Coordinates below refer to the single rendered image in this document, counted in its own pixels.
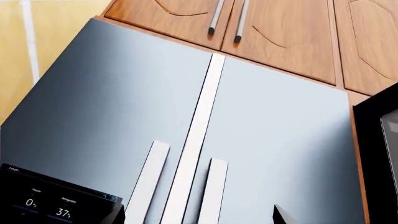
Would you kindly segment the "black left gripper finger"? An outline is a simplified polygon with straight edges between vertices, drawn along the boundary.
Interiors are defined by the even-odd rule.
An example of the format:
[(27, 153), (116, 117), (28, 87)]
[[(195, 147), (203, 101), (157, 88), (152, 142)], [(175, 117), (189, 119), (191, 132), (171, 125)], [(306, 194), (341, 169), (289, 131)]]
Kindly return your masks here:
[(273, 210), (274, 224), (299, 224), (297, 220), (292, 218), (282, 207), (275, 204)]

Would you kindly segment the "plain stainless fridge door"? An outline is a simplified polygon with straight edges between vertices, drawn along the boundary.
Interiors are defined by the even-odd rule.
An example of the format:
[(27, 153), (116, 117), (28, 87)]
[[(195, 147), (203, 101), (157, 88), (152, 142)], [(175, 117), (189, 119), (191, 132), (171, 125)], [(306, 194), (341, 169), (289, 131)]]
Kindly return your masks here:
[(227, 58), (183, 224), (195, 224), (211, 158), (228, 163), (219, 224), (364, 224), (348, 95)]

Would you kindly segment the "black microwave oven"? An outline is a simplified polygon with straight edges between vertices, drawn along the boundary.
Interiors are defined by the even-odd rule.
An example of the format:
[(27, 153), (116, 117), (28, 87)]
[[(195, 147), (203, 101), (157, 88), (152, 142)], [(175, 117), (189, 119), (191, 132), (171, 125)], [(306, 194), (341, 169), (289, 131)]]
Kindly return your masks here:
[(398, 224), (398, 83), (353, 112), (370, 224)]

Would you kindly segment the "wooden cabinet door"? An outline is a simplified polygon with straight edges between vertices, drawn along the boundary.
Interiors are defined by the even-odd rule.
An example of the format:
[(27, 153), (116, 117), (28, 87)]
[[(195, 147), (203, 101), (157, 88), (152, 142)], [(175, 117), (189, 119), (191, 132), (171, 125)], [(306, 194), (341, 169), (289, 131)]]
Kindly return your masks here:
[(244, 0), (234, 0), (222, 52), (334, 85), (328, 0), (249, 0), (243, 37), (233, 42)]
[(398, 0), (334, 0), (346, 89), (375, 95), (398, 82)]
[(234, 0), (224, 0), (215, 33), (208, 35), (217, 2), (218, 0), (114, 0), (104, 16), (220, 50)]

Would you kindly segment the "stainless fridge door with display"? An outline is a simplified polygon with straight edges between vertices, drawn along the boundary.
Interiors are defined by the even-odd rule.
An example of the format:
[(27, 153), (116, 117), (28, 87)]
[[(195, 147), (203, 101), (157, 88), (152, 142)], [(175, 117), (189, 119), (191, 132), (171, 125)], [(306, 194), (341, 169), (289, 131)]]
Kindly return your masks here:
[(89, 20), (1, 126), (0, 161), (130, 199), (170, 145), (145, 224), (159, 224), (212, 54)]

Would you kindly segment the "black fridge display panel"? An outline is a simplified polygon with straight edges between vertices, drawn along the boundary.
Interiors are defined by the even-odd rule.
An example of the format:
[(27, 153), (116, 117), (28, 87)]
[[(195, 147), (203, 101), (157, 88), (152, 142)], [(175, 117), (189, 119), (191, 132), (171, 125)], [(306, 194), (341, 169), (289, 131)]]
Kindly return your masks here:
[(0, 224), (124, 224), (121, 197), (0, 166)]

